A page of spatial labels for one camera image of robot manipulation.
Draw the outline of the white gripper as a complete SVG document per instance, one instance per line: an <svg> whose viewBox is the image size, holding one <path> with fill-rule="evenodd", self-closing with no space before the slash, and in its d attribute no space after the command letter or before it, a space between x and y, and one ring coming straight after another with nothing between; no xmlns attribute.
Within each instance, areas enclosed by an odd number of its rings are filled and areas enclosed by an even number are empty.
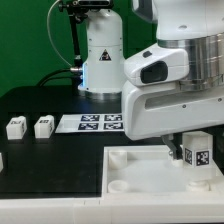
<svg viewBox="0 0 224 224"><path fill-rule="evenodd" d="M136 87L126 82L122 115L130 139L162 136L173 158L179 160L183 158L182 137L173 133L224 124L224 85L179 92L174 83Z"/></svg>

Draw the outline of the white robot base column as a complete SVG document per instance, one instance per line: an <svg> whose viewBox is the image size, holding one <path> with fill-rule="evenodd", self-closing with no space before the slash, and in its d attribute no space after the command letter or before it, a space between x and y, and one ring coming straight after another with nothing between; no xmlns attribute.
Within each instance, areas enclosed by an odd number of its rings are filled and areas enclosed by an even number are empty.
<svg viewBox="0 0 224 224"><path fill-rule="evenodd" d="M91 10L87 15L88 56L79 93L97 100L119 99L126 81L122 19L111 9Z"/></svg>

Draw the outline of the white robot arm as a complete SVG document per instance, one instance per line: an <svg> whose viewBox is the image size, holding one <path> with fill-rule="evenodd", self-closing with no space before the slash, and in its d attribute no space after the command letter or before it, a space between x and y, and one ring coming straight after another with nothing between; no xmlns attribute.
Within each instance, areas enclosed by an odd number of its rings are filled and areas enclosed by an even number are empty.
<svg viewBox="0 0 224 224"><path fill-rule="evenodd" d="M176 135L224 124L224 0L132 0L157 24L156 43L125 60L125 134L160 136L175 159Z"/></svg>

